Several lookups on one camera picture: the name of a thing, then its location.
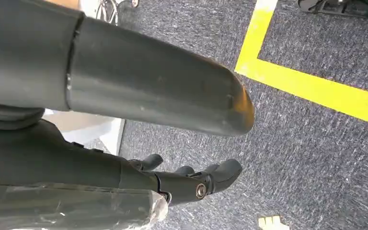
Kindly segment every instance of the black prosthetic arm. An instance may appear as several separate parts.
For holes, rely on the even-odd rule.
[[[143,161],[127,161],[68,143],[54,124],[44,120],[21,130],[0,130],[0,185],[57,183],[145,189],[176,205],[199,201],[228,188],[242,171],[235,160],[199,173],[189,166],[173,173],[152,171],[161,163],[157,154]]]
[[[41,0],[0,0],[0,105],[226,136],[253,125],[249,96],[225,67]]]

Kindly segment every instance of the gray carpet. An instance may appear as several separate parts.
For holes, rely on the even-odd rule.
[[[120,25],[234,69],[254,2],[142,0]],[[279,1],[260,59],[368,90],[368,20],[300,12]],[[158,153],[161,170],[235,158],[229,190],[172,207],[156,230],[250,230],[281,215],[292,230],[368,229],[368,123],[239,76],[255,105],[252,131],[227,138],[127,121],[126,158]]]

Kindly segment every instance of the yellow floor tape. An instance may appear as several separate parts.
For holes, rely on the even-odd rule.
[[[368,91],[257,59],[277,0],[257,0],[235,71],[368,122]]]

